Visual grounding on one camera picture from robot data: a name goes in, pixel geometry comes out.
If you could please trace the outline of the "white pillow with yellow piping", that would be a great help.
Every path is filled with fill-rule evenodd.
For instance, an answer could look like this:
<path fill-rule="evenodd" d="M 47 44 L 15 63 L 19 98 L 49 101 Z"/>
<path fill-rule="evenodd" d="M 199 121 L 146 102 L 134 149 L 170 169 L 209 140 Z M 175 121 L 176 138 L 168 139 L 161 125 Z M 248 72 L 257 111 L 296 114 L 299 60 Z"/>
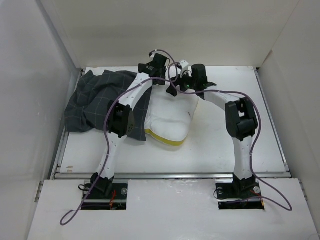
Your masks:
<path fill-rule="evenodd" d="M 183 93 L 173 96 L 166 90 L 166 86 L 152 87 L 144 130 L 162 144 L 179 147 L 189 134 L 199 97 Z"/>

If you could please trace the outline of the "dark grey checked pillowcase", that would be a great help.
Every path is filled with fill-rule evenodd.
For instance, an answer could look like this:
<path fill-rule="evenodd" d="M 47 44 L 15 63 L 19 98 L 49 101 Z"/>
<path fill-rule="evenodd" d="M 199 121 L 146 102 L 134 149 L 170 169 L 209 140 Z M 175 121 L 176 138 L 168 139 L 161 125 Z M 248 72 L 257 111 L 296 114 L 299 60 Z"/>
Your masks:
<path fill-rule="evenodd" d="M 78 81 L 64 111 L 65 131 L 102 131 L 110 102 L 130 87 L 136 75 L 135 72 L 125 70 L 105 70 L 101 75 L 88 71 Z"/>

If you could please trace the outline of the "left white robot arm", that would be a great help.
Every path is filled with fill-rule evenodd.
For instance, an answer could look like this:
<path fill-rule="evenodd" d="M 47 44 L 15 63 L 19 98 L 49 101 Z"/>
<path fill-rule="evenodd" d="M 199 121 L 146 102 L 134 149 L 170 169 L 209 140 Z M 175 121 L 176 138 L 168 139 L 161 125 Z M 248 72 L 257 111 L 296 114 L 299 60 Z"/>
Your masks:
<path fill-rule="evenodd" d="M 90 179 L 90 189 L 103 199 L 112 193 L 116 159 L 120 147 L 134 129 L 134 108 L 145 92 L 153 86 L 153 81 L 162 82 L 166 75 L 168 58 L 159 53 L 152 53 L 150 56 L 151 62 L 138 65 L 138 73 L 134 81 L 108 107 L 103 125 L 106 149 L 96 172 Z"/>

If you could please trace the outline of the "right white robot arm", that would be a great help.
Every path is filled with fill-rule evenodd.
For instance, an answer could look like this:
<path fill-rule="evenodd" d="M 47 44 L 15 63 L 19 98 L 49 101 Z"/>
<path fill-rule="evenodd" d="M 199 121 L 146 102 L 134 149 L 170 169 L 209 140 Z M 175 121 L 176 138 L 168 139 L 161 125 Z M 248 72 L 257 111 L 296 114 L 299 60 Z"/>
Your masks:
<path fill-rule="evenodd" d="M 234 170 L 232 183 L 223 183 L 219 189 L 230 191 L 237 197 L 243 197 L 256 184 L 252 170 L 252 144 L 258 120 L 250 98 L 241 92 L 217 89 L 210 82 L 203 64 L 189 65 L 186 61 L 171 64 L 176 70 L 175 77 L 169 77 L 167 92 L 197 95 L 224 111 L 227 133 L 232 138 L 234 148 Z"/>

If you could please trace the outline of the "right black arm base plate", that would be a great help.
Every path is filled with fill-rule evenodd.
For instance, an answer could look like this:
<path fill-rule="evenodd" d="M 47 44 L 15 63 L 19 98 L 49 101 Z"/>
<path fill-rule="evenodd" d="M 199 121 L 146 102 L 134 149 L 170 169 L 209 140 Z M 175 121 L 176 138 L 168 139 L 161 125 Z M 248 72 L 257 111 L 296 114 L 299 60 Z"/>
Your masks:
<path fill-rule="evenodd" d="M 243 190 L 236 190 L 233 182 L 217 182 L 214 197 L 219 210 L 264 210 L 263 200 L 259 198 L 261 188 L 258 182 Z"/>

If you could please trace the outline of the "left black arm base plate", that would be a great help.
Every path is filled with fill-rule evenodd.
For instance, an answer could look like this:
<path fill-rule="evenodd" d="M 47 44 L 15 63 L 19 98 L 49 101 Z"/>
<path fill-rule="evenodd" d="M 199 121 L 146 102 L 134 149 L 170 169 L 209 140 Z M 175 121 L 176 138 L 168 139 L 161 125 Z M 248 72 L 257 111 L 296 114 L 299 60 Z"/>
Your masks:
<path fill-rule="evenodd" d="M 122 211 L 127 209 L 128 183 L 120 182 L 112 185 L 108 195 L 93 189 L 84 203 L 81 210 L 106 210 L 106 211 Z"/>

